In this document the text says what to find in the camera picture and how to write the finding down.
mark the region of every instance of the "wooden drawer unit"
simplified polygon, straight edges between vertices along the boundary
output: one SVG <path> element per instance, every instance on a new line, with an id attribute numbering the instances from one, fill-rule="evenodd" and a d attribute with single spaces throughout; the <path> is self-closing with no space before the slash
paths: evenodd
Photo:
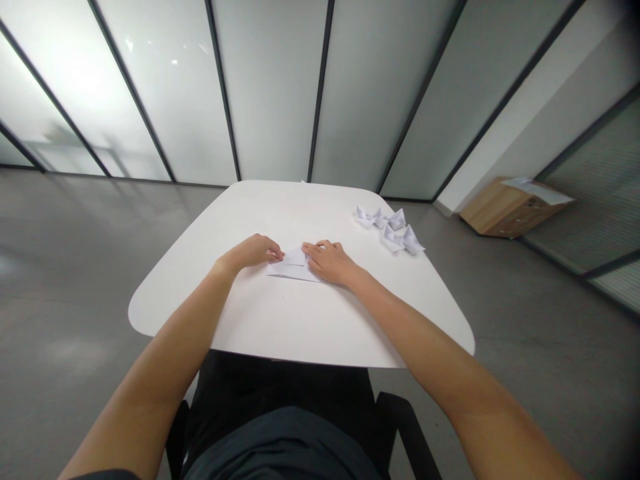
<path id="1" fill-rule="evenodd" d="M 502 184 L 503 180 L 506 178 L 496 178 L 460 213 L 481 235 L 519 237 L 568 205 L 549 205 L 532 193 Z M 550 189 L 542 183 L 533 184 Z"/>

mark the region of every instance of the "hand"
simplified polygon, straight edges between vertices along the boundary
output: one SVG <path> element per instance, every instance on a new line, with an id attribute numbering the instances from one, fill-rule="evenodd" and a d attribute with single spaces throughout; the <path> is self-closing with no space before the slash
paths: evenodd
<path id="1" fill-rule="evenodd" d="M 285 254 L 276 242 L 256 233 L 244 242 L 238 243 L 215 263 L 238 273 L 245 267 L 252 267 L 266 261 L 282 261 L 284 257 Z"/>
<path id="2" fill-rule="evenodd" d="M 340 243 L 331 243 L 329 240 L 320 240 L 315 245 L 303 243 L 302 251 L 311 257 L 309 270 L 330 283 L 346 285 L 355 274 L 362 271 Z"/>

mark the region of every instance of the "dark shirt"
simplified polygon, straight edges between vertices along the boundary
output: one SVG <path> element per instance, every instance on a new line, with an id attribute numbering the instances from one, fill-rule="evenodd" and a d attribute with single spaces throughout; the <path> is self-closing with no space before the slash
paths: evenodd
<path id="1" fill-rule="evenodd" d="M 110 470 L 78 478 L 137 477 Z M 284 407 L 251 420 L 202 453 L 185 480 L 204 479 L 375 480 L 380 476 L 358 442 L 342 430 L 308 411 Z"/>

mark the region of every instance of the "black pants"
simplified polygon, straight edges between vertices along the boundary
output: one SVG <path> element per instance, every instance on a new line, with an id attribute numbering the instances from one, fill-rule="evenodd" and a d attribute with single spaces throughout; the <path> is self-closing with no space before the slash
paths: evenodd
<path id="1" fill-rule="evenodd" d="M 381 428 L 365 368 L 249 357 L 210 350 L 200 369 L 185 428 L 183 474 L 206 449 L 248 421 L 295 405 L 352 437 L 378 465 Z"/>

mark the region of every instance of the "concrete floor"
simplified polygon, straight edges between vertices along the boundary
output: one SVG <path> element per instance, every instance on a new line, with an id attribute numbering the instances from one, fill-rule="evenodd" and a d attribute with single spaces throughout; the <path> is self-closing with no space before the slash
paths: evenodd
<path id="1" fill-rule="evenodd" d="M 127 320 L 135 288 L 220 192 L 0 170 L 2 478 L 60 472 L 149 341 Z M 639 325 L 518 242 L 392 206 L 467 316 L 476 358 L 584 476 L 612 477 L 640 411 Z M 370 376 L 413 404 L 443 478 L 473 477 L 407 371 Z M 402 448 L 392 474 L 411 478 Z"/>

